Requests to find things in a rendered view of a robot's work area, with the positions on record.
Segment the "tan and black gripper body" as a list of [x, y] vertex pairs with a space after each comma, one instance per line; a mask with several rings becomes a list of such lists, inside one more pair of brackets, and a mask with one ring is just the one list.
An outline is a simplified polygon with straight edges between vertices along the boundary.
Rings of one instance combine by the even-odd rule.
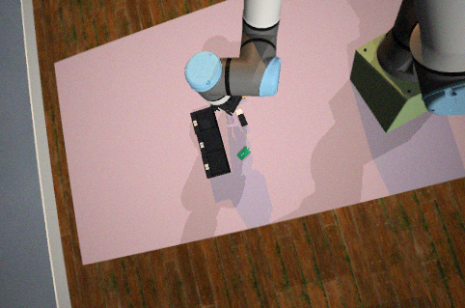
[[[231, 113], [233, 113], [235, 111], [235, 109], [238, 106], [238, 104], [240, 103], [241, 99], [242, 99], [242, 96], [230, 96], [230, 98], [226, 102], [224, 102], [223, 104], [214, 105], [214, 106], [219, 107], [220, 109], [224, 110], [227, 114], [232, 116]], [[231, 103], [231, 100], [234, 100], [234, 101], [232, 101], [232, 103]], [[230, 112], [230, 113], [228, 113], [228, 112]]]

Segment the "black rack of bins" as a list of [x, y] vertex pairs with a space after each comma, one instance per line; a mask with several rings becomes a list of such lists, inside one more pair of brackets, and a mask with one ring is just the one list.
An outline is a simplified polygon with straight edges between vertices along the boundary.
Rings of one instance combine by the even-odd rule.
[[208, 107], [192, 112], [190, 116], [198, 138], [206, 177], [209, 179], [230, 173], [230, 165], [214, 110]]

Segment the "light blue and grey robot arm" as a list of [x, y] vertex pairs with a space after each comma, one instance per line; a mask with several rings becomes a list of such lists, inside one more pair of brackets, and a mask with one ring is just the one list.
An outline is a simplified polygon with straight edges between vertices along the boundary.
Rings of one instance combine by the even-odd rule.
[[[219, 105], [230, 96], [277, 94], [282, 2], [244, 0], [240, 59], [201, 51], [188, 60], [185, 78], [205, 101]], [[402, 0], [377, 60], [389, 75], [419, 82], [429, 112], [465, 115], [465, 0]]]

